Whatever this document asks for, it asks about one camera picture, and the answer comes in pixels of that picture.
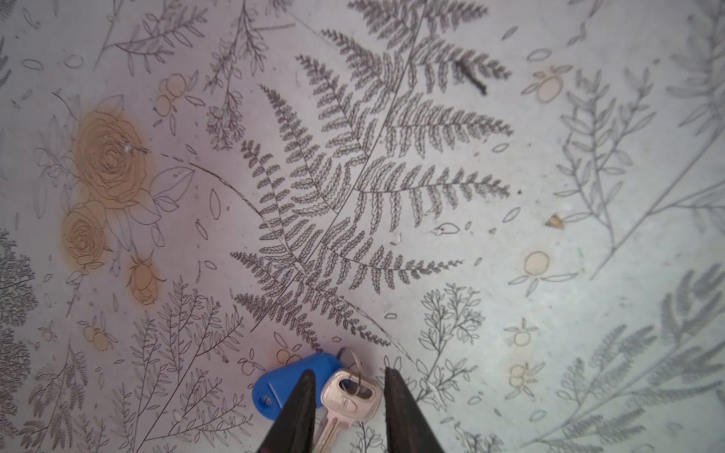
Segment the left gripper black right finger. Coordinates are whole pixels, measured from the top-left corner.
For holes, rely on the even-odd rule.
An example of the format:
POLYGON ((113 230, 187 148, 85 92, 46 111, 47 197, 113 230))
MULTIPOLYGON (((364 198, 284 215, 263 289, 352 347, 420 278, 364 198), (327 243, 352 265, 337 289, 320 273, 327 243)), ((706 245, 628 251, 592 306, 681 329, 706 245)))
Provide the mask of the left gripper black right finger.
POLYGON ((388 452, 443 453, 400 372, 385 369, 385 423, 388 452))

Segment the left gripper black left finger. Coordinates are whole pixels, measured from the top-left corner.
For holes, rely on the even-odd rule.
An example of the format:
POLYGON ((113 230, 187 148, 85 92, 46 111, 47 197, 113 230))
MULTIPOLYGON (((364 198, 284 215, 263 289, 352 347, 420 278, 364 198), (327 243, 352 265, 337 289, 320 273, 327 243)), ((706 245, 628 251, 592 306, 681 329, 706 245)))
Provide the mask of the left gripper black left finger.
POLYGON ((258 453, 311 453, 315 433, 315 373, 305 370, 258 453))

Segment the key with blue tag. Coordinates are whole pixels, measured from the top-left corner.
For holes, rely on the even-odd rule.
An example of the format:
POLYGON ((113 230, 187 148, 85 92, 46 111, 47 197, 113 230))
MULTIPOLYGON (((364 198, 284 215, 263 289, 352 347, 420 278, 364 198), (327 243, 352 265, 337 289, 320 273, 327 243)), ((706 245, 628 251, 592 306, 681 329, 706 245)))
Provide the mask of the key with blue tag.
POLYGON ((317 353, 262 375, 252 389, 257 411, 274 424, 305 370, 312 370, 316 381, 312 452, 330 452, 342 431, 374 418, 383 390, 376 381, 345 368, 338 356, 317 353))

